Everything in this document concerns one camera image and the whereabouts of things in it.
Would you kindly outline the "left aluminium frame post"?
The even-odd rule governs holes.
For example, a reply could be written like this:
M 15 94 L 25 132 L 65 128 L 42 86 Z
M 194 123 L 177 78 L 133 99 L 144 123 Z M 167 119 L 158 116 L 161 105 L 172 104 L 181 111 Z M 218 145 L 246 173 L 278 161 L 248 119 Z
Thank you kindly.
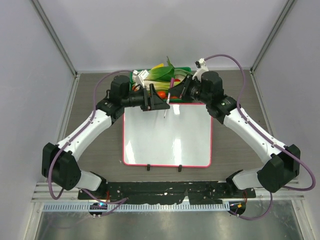
M 71 74 L 76 77 L 77 71 L 68 56 L 67 51 L 65 50 L 62 42 L 60 41 L 53 25 L 51 24 L 45 10 L 43 9 L 39 0 L 30 0 L 31 5 L 33 6 L 36 14 L 38 15 L 40 21 L 42 22 L 44 28 L 46 29 L 49 37 L 53 41 L 54 45 L 56 46 L 58 52 L 60 53 L 61 57 L 63 58 L 64 62 L 66 63 L 68 69 L 70 70 Z

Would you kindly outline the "lower celery bok choy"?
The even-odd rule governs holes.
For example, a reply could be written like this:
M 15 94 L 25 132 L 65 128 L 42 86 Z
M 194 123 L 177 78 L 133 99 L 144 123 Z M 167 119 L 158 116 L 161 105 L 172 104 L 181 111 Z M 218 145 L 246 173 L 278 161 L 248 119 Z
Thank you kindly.
M 151 80 L 150 84 L 153 84 L 155 90 L 157 92 L 168 92 L 171 88 L 171 81 L 158 81 L 158 80 Z

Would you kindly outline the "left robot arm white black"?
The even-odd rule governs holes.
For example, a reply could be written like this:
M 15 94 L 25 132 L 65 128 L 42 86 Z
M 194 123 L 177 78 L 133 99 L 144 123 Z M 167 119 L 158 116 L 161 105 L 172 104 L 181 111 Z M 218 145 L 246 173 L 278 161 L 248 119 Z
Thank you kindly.
M 106 179 L 81 170 L 78 160 L 85 149 L 106 129 L 110 128 L 125 112 L 125 108 L 139 107 L 142 111 L 167 110 L 170 105 L 157 94 L 153 84 L 132 89 L 131 80 L 116 75 L 106 97 L 93 108 L 89 117 L 69 136 L 60 142 L 47 143 L 42 150 L 41 174 L 49 183 L 64 190 L 86 189 L 93 198 L 100 200 L 107 192 Z

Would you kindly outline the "pink framed whiteboard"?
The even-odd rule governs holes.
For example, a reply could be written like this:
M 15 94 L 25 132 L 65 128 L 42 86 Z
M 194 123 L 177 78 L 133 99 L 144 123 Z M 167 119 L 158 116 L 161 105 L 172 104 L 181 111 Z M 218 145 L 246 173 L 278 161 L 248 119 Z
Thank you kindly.
M 123 163 L 127 166 L 207 168 L 212 162 L 213 119 L 200 103 L 168 110 L 126 108 Z

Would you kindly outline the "orange carrot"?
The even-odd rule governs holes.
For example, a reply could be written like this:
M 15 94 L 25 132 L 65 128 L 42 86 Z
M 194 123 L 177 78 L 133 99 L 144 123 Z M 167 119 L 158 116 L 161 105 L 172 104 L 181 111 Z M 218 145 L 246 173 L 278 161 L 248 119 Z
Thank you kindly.
M 161 99 L 166 99 L 167 98 L 167 94 L 166 94 L 165 91 L 158 91 L 157 94 Z

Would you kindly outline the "yellow pepper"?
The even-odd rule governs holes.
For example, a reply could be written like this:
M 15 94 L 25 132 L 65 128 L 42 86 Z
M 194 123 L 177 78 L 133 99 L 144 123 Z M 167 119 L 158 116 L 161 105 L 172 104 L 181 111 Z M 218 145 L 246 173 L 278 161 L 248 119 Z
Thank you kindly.
M 165 66 L 165 65 L 164 65 L 163 63 L 161 63 L 161 64 L 158 64 L 158 65 L 154 66 L 154 67 L 152 68 L 152 70 L 158 69 L 158 68 L 162 68 L 162 67 L 164 67 L 164 66 Z

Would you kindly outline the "upper bok choy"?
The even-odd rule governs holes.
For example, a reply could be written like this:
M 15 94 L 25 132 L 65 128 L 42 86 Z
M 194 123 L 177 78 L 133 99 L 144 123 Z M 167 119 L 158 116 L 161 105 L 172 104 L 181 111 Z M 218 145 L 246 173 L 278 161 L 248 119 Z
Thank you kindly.
M 175 67 L 171 63 L 169 57 L 167 57 L 167 66 L 160 67 L 157 69 L 149 69 L 149 75 L 146 81 L 170 81 L 174 78 Z

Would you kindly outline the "right aluminium frame post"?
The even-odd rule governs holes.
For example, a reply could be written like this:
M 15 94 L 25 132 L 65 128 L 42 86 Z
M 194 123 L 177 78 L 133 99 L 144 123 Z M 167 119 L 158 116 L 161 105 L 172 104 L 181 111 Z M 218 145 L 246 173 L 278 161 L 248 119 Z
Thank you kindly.
M 296 2 L 297 2 L 296 0 L 287 0 L 285 2 L 283 8 L 281 9 L 278 17 L 276 18 L 267 38 L 265 39 L 257 57 L 255 58 L 252 66 L 250 68 L 251 73 L 254 73 L 257 70 L 257 68 L 259 67 L 261 61 L 263 60 L 268 49 L 270 48 L 271 44 L 275 40 L 277 34 L 279 33 L 281 27 L 283 26 L 284 22 L 286 21 L 288 15 L 290 14 L 292 9 L 294 8 Z

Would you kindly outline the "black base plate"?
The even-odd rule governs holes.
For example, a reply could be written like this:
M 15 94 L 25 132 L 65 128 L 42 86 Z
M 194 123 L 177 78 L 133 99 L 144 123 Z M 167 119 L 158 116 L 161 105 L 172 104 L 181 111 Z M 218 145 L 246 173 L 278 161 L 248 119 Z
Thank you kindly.
M 179 205 L 187 197 L 191 205 L 205 205 L 220 204 L 223 199 L 253 199 L 256 192 L 252 188 L 236 190 L 218 181 L 103 182 L 97 191 L 78 192 L 79 200 L 91 196 L 112 203 L 125 200 L 129 205 Z

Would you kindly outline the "white onion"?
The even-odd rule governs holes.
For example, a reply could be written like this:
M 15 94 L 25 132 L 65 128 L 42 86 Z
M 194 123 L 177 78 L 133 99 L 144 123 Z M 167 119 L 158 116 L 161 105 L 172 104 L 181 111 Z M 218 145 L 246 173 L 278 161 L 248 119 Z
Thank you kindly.
M 174 79 L 180 79 L 180 82 L 182 82 L 185 77 L 189 76 L 190 74 L 186 71 L 175 71 L 174 72 Z

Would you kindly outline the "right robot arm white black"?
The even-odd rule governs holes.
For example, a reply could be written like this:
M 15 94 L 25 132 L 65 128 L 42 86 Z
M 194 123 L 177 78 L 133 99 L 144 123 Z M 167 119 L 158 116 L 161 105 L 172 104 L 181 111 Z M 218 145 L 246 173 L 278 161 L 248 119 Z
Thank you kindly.
M 225 190 L 230 197 L 236 198 L 248 188 L 264 188 L 275 193 L 299 175 L 300 165 L 293 157 L 300 157 L 300 149 L 294 144 L 281 143 L 289 152 L 286 154 L 264 139 L 264 136 L 271 139 L 271 135 L 251 120 L 244 109 L 238 109 L 234 98 L 224 93 L 217 72 L 207 71 L 200 80 L 188 75 L 168 92 L 183 101 L 205 104 L 209 115 L 240 136 L 263 162 L 262 168 L 239 170 L 226 179 Z

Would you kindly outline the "aluminium frame post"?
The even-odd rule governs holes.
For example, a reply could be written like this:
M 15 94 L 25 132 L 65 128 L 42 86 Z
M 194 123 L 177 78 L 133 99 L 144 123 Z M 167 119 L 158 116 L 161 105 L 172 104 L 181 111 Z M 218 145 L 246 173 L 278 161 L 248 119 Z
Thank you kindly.
M 276 18 L 267 38 L 265 39 L 257 57 L 255 58 L 252 66 L 250 68 L 251 73 L 254 73 L 257 70 L 257 68 L 259 67 L 261 61 L 263 60 L 268 49 L 270 48 L 271 44 L 275 40 L 277 34 L 279 33 L 281 27 L 283 26 L 284 22 L 286 21 L 288 15 L 290 14 L 292 9 L 294 8 L 296 2 L 297 2 L 296 0 L 287 0 L 285 2 L 283 8 L 281 9 L 278 17 Z
M 30 0 L 31 5 L 33 6 L 36 14 L 38 15 L 40 21 L 42 22 L 44 28 L 46 29 L 49 37 L 53 41 L 54 45 L 56 46 L 58 52 L 60 53 L 61 57 L 63 58 L 64 62 L 66 63 L 68 69 L 70 70 L 71 74 L 76 77 L 77 71 L 68 56 L 67 51 L 65 50 L 62 42 L 60 41 L 53 25 L 51 24 L 45 10 L 43 9 L 39 0 Z

